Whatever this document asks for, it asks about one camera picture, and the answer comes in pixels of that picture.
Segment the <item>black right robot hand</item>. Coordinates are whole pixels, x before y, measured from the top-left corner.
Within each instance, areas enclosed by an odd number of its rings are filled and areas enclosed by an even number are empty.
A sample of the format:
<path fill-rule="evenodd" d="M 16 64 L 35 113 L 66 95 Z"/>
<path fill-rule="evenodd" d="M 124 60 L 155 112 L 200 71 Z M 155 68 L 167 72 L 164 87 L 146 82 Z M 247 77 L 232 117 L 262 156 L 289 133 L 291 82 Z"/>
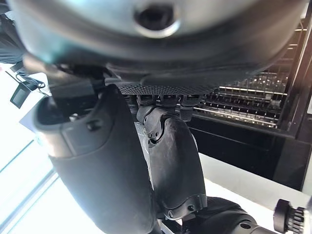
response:
<path fill-rule="evenodd" d="M 278 60 L 303 0 L 8 0 L 29 73 L 51 95 L 36 133 L 106 234 L 266 234 L 206 195 L 193 107 Z"/>

